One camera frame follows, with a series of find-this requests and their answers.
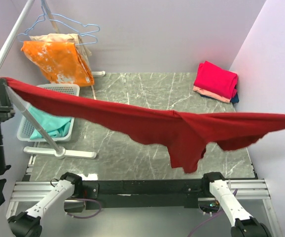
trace folded clothes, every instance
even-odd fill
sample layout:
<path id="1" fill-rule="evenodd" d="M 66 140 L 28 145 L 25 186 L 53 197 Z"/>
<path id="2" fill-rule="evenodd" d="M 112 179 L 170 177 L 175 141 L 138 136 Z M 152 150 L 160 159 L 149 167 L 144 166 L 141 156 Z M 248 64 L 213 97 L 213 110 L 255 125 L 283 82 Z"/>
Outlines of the folded clothes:
<path id="1" fill-rule="evenodd" d="M 47 113 L 86 119 L 145 145 L 166 146 L 171 167 L 183 167 L 186 173 L 196 171 L 209 142 L 217 142 L 223 150 L 236 150 L 268 132 L 285 129 L 285 115 L 152 110 L 62 94 L 11 78 L 7 83 L 24 100 Z"/>
<path id="2" fill-rule="evenodd" d="M 35 108 L 34 106 L 29 107 L 29 112 L 42 126 L 42 128 L 44 128 L 49 136 L 64 137 L 68 134 L 71 124 L 71 117 L 53 116 Z M 35 129 L 31 134 L 30 139 L 34 140 L 36 138 L 42 138 L 42 135 Z"/>
<path id="3" fill-rule="evenodd" d="M 237 74 L 205 61 L 205 63 L 200 63 L 198 67 L 194 86 L 230 100 L 237 93 L 235 89 L 237 82 Z"/>
<path id="4" fill-rule="evenodd" d="M 201 95 L 201 97 L 216 100 L 215 98 L 212 98 L 212 97 L 207 96 L 207 95 Z M 238 96 L 238 93 L 236 93 L 235 97 L 231 98 L 230 102 L 233 103 L 233 104 L 239 103 L 239 96 Z"/>
<path id="5" fill-rule="evenodd" d="M 220 100 L 220 101 L 225 102 L 225 103 L 230 103 L 229 99 L 227 99 L 225 97 L 222 97 L 220 95 L 217 95 L 215 93 L 212 93 L 212 92 L 210 92 L 208 90 L 201 89 L 201 88 L 199 88 L 197 86 L 193 87 L 193 91 L 196 91 L 196 92 L 200 93 L 202 97 L 204 96 L 204 97 Z"/>
<path id="6" fill-rule="evenodd" d="M 91 70 L 74 43 L 24 41 L 21 50 L 52 83 L 94 84 Z"/>

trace teal cloth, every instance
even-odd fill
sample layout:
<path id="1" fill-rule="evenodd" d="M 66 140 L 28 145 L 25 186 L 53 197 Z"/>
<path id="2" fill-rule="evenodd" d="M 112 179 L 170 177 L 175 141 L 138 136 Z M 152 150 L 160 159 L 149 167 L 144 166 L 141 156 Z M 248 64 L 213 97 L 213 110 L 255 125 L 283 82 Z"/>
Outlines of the teal cloth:
<path id="1" fill-rule="evenodd" d="M 51 137 L 64 137 L 68 134 L 71 117 L 58 117 L 50 115 L 42 110 L 30 106 L 29 112 L 37 120 L 37 122 L 45 129 Z M 30 139 L 42 138 L 42 135 L 35 129 Z"/>

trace white wall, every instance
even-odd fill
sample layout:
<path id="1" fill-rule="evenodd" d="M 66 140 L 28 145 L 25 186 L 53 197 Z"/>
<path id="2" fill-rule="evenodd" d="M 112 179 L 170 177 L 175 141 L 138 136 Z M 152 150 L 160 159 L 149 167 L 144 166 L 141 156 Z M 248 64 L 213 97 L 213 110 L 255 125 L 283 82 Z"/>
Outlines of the white wall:
<path id="1" fill-rule="evenodd" d="M 285 1 L 266 1 L 231 70 L 239 74 L 238 112 L 285 114 Z M 267 135 L 249 152 L 285 236 L 285 130 Z"/>
<path id="2" fill-rule="evenodd" d="M 25 0 L 13 2 L 21 8 Z M 107 72 L 195 72 L 204 60 L 229 68 L 264 2 L 48 0 L 53 13 L 101 27 L 99 42 L 89 45 L 90 64 Z M 40 14 L 36 0 L 27 26 Z M 39 23 L 32 35 L 52 32 L 48 22 Z"/>
<path id="3" fill-rule="evenodd" d="M 10 33 L 19 12 L 10 0 L 0 1 L 0 48 Z M 43 84 L 45 80 L 40 77 L 38 68 L 33 65 L 20 52 L 21 44 L 15 42 L 2 66 L 0 75 L 12 77 L 30 84 Z M 6 164 L 12 168 L 1 178 L 6 178 L 4 188 L 6 200 L 9 199 L 16 180 L 21 180 L 25 174 L 29 161 L 29 155 L 23 152 L 24 143 L 16 138 L 21 114 L 17 111 L 16 117 L 2 124 L 3 145 Z"/>

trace red cloth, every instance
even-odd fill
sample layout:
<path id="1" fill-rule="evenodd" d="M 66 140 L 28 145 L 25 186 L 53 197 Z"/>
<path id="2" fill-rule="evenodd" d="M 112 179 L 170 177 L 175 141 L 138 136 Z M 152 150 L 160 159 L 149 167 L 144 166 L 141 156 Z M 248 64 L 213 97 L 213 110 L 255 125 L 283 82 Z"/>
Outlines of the red cloth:
<path id="1" fill-rule="evenodd" d="M 205 61 L 198 67 L 194 86 L 231 99 L 237 93 L 235 89 L 237 82 L 237 74 Z"/>
<path id="2" fill-rule="evenodd" d="M 268 132 L 285 129 L 285 115 L 151 110 L 62 94 L 11 78 L 7 81 L 24 100 L 50 114 L 84 118 L 139 143 L 166 146 L 172 168 L 183 167 L 186 173 L 196 171 L 209 142 L 217 142 L 223 150 L 236 150 Z"/>

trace peach folded cloth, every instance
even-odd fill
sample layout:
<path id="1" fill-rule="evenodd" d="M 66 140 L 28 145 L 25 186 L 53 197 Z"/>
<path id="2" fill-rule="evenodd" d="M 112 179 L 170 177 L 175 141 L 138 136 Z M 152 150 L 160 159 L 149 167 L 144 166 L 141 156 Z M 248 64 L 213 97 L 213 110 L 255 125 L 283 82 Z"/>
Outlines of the peach folded cloth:
<path id="1" fill-rule="evenodd" d="M 91 70 L 72 42 L 24 41 L 21 49 L 51 83 L 94 84 Z"/>
<path id="2" fill-rule="evenodd" d="M 198 93 L 200 93 L 201 95 L 206 95 L 206 96 L 209 96 L 209 97 L 214 98 L 216 100 L 220 100 L 222 102 L 230 103 L 230 99 L 227 99 L 227 98 L 225 98 L 223 96 L 220 96 L 220 95 L 217 95 L 215 93 L 212 93 L 212 92 L 210 92 L 208 90 L 204 90 L 204 89 L 199 88 L 197 86 L 194 86 L 193 90 L 198 92 Z"/>

